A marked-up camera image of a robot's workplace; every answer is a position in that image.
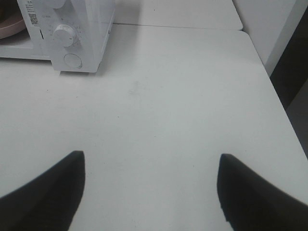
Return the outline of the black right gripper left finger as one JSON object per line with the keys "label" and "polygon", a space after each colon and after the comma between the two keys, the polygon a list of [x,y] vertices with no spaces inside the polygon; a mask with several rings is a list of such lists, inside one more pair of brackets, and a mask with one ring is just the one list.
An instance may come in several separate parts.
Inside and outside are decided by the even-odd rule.
{"label": "black right gripper left finger", "polygon": [[85,188],[85,155],[73,151],[0,198],[2,231],[67,231]]}

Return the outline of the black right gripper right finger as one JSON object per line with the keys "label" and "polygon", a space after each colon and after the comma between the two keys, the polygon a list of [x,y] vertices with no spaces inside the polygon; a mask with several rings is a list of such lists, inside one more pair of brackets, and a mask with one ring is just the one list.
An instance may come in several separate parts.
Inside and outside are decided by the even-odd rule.
{"label": "black right gripper right finger", "polygon": [[306,231],[308,206],[262,178],[232,154],[219,160],[217,193],[235,231]]}

